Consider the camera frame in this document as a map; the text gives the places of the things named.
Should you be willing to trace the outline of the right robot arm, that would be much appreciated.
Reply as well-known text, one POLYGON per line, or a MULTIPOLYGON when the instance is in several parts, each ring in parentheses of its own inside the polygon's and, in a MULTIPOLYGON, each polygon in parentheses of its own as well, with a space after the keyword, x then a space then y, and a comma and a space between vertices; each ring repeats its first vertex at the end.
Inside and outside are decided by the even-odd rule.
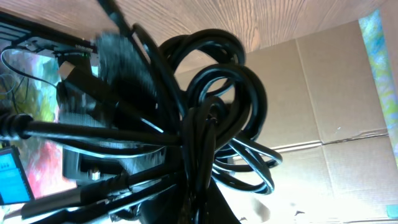
MULTIPOLYGON (((119 96, 143 113, 155 115, 156 91, 147 67, 137 52, 106 53, 100 50, 98 59, 99 79, 111 85, 119 96)), ((128 120, 123 114, 103 111, 102 106, 92 98, 64 85, 58 86, 57 101, 61 123, 101 128, 143 127, 142 123, 128 120)), ((64 149, 62 174, 68 179, 84 182, 89 179, 88 171, 93 166, 97 166, 103 177, 108 178, 121 172, 133 175, 164 162, 164 150, 134 158, 105 159, 64 149)))

